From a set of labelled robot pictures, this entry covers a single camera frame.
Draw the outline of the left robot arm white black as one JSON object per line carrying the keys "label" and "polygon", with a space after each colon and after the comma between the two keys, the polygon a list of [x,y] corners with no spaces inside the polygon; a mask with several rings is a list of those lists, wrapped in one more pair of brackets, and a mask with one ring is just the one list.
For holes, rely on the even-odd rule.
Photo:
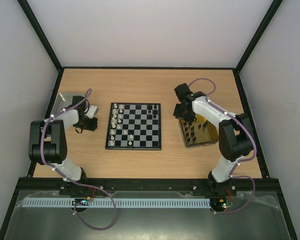
{"label": "left robot arm white black", "polygon": [[28,144],[29,159],[50,167],[65,182],[86,181],[84,169],[68,156],[66,130],[73,127],[79,134],[83,131],[94,132],[98,127],[98,119],[95,117],[98,110],[97,106],[90,104],[86,96],[74,95],[70,105],[63,105],[59,111],[44,120],[32,121]]}

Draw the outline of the silver tin lid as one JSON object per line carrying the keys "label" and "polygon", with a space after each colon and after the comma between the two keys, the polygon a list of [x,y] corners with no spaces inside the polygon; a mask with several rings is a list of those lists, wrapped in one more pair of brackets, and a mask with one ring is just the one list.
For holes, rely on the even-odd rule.
{"label": "silver tin lid", "polygon": [[56,100],[53,104],[51,114],[55,115],[56,113],[60,112],[63,108],[67,108],[72,104],[74,96],[81,96],[85,97],[84,93],[77,93],[77,92],[60,92],[56,96]]}

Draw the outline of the gold tin box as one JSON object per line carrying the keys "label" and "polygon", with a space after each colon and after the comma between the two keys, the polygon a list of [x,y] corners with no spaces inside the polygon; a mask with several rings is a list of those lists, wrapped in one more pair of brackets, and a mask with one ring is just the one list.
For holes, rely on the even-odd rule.
{"label": "gold tin box", "polygon": [[199,114],[192,122],[179,120],[178,125],[186,149],[211,146],[219,141],[216,127]]}

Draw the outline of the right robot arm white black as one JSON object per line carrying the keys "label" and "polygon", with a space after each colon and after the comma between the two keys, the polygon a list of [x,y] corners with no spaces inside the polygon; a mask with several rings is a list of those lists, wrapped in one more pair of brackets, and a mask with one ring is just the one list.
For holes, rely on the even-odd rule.
{"label": "right robot arm white black", "polygon": [[232,189],[235,169],[257,155],[249,117],[244,113],[234,114],[223,109],[210,99],[211,92],[192,92],[186,83],[178,85],[174,92],[179,101],[173,112],[176,119],[193,122],[196,115],[200,115],[218,131],[220,158],[208,174],[207,185],[212,195],[226,195]]}

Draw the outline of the black silver chess board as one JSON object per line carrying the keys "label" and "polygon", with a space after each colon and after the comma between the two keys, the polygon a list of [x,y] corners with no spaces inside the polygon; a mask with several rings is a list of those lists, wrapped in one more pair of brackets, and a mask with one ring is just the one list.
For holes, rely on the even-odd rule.
{"label": "black silver chess board", "polygon": [[112,102],[107,127],[107,150],[162,149],[160,103]]}

